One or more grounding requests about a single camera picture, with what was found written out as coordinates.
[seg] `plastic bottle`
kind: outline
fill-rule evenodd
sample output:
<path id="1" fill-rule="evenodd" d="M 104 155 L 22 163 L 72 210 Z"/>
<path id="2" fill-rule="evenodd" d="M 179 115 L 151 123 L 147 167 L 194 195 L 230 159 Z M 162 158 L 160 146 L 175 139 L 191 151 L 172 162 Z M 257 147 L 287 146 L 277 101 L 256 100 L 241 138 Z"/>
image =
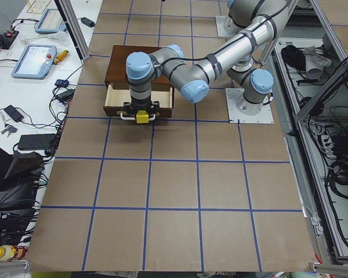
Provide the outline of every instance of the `plastic bottle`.
<path id="1" fill-rule="evenodd" d="M 12 259 L 23 259 L 27 252 L 26 246 L 3 245 L 0 246 L 0 262 Z"/>

